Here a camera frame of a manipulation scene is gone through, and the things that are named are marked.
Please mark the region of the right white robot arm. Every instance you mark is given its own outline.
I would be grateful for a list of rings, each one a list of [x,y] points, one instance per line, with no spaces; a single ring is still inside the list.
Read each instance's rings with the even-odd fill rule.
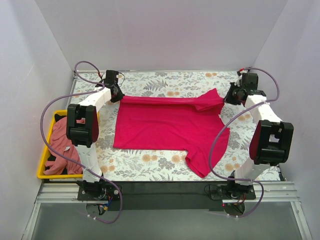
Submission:
[[[237,75],[237,81],[230,83],[224,102],[243,105],[256,128],[248,159],[233,173],[234,181],[226,186],[227,195],[232,199],[243,195],[244,186],[252,185],[265,170],[288,160],[294,133],[293,124],[281,120],[272,110],[265,92],[258,89],[258,75],[245,69],[239,70]]]

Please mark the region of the magenta t shirt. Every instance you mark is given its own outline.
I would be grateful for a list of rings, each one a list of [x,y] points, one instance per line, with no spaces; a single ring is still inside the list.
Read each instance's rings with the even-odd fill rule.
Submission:
[[[191,98],[124,96],[113,147],[186,151],[187,166],[205,178],[228,147],[230,129],[220,118],[223,107],[215,88]]]

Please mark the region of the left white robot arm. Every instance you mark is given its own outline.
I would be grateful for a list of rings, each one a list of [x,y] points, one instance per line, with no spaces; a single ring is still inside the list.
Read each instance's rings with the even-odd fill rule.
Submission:
[[[125,96],[119,86],[119,76],[123,74],[115,70],[107,70],[101,83],[105,88],[96,87],[78,104],[67,107],[66,136],[71,140],[83,165],[82,179],[87,183],[100,181],[103,175],[98,164],[96,141],[99,137],[98,112],[107,102],[119,102]]]

